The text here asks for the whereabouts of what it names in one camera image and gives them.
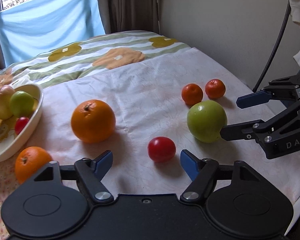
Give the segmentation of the white pink towel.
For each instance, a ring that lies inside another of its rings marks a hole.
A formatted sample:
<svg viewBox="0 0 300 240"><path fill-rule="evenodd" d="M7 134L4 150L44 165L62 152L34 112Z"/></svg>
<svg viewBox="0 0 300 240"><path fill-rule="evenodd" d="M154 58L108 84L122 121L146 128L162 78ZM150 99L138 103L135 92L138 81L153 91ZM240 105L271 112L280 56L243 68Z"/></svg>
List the white pink towel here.
<svg viewBox="0 0 300 240"><path fill-rule="evenodd" d="M229 124L274 116L268 105L238 108L237 98L249 94L250 89L216 61L192 48L44 88L43 113L26 146L47 150L62 165L111 150L114 162L103 183L112 194L181 194L190 179L181 168L179 157L155 164L147 153L151 139L168 137L177 151L187 149L201 159L212 158L228 165L245 161L289 198L294 218L298 219L300 151L269 160L253 140L205 144L189 132L189 109L181 98L181 90L189 83L204 86L213 78L226 85L225 96L218 103ZM115 133L98 144L81 142L70 125L74 109L89 99L106 102L116 116Z"/></svg>

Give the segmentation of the large green apple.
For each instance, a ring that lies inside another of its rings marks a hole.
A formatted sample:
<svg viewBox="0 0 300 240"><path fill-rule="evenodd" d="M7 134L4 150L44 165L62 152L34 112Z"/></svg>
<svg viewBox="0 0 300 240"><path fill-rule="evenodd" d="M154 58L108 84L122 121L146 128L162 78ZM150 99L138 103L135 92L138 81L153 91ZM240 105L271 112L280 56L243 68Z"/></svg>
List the large green apple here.
<svg viewBox="0 0 300 240"><path fill-rule="evenodd" d="M201 142L213 143L220 136L228 119L224 108L212 100L202 101L192 106L187 114L187 126L191 134Z"/></svg>

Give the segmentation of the small green apple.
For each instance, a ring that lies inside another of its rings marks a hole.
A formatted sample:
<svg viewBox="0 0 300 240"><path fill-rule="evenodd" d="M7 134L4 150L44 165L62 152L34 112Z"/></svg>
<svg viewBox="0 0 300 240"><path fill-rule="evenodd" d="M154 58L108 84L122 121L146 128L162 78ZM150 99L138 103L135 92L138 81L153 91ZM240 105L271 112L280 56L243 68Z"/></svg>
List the small green apple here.
<svg viewBox="0 0 300 240"><path fill-rule="evenodd" d="M14 116L29 117L33 112L34 98L25 91L16 91L10 98L10 110Z"/></svg>

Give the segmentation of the red cherry tomato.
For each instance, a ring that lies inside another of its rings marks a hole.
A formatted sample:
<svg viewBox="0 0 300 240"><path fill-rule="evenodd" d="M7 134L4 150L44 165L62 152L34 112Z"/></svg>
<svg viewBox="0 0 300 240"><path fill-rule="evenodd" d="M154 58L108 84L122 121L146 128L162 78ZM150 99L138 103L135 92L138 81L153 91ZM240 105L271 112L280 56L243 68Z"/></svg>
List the red cherry tomato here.
<svg viewBox="0 0 300 240"><path fill-rule="evenodd" d="M15 127L14 127L15 134L19 135L21 133L21 131L25 128L25 126L27 125L28 122L29 122L28 117L23 116L23 117L19 118L15 123Z"/></svg>
<svg viewBox="0 0 300 240"><path fill-rule="evenodd" d="M175 156L176 146L168 137L155 137L148 143L147 150L155 163L164 163Z"/></svg>

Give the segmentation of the medium orange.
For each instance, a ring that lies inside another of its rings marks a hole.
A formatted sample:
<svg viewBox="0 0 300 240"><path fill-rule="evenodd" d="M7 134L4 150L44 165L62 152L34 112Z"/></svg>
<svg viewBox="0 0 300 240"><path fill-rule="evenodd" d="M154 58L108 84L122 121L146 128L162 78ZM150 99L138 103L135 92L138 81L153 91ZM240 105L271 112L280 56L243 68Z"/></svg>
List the medium orange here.
<svg viewBox="0 0 300 240"><path fill-rule="evenodd" d="M16 158L14 168L18 183L24 183L50 161L52 161L51 155L41 147L31 146L21 151Z"/></svg>

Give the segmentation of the cream yellow ceramic bowl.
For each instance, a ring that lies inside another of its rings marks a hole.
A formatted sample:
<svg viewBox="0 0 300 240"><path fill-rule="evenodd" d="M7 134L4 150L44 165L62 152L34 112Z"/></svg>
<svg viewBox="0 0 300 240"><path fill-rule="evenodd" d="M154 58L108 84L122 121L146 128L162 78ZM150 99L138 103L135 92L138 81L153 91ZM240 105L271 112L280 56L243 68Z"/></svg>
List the cream yellow ceramic bowl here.
<svg viewBox="0 0 300 240"><path fill-rule="evenodd" d="M43 112L44 93L40 86L32 83L14 90L11 109L19 114L0 119L0 162L12 157L25 145Z"/></svg>

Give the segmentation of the light blue window cloth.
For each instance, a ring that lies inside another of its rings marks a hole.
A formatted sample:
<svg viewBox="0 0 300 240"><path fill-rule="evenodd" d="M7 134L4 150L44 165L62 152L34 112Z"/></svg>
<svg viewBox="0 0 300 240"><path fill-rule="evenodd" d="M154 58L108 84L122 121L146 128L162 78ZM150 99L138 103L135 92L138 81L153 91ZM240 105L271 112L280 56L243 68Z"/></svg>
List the light blue window cloth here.
<svg viewBox="0 0 300 240"><path fill-rule="evenodd" d="M0 12L6 66L104 33L97 0L30 0Z"/></svg>

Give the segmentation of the large brownish yellow apple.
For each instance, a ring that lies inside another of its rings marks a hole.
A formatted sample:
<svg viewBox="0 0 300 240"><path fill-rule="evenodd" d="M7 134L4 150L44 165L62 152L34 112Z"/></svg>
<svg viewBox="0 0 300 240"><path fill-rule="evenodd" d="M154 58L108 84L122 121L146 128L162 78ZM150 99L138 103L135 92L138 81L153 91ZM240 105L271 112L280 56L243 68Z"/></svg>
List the large brownish yellow apple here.
<svg viewBox="0 0 300 240"><path fill-rule="evenodd" d="M0 119L9 119L13 114L10 110L10 98L15 93L15 90L9 86L4 85L0 88Z"/></svg>

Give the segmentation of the floral striped duvet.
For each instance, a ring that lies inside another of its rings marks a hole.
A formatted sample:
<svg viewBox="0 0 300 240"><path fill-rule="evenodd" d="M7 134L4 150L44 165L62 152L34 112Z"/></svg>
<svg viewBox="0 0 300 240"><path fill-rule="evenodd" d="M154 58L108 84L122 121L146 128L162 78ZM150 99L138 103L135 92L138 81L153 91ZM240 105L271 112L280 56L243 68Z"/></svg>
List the floral striped duvet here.
<svg viewBox="0 0 300 240"><path fill-rule="evenodd" d="M190 46L175 38L150 31L100 35L0 69L0 88L3 85L16 88L28 83L47 88L125 64L189 49Z"/></svg>

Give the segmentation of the right brown curtain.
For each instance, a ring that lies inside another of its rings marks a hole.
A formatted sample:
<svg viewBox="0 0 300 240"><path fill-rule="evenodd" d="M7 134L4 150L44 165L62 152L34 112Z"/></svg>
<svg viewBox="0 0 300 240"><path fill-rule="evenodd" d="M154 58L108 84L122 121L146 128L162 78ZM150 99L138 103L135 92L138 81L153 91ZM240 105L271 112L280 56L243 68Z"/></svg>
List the right brown curtain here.
<svg viewBox="0 0 300 240"><path fill-rule="evenodd" d="M106 34L130 30L159 33L158 0L98 0Z"/></svg>

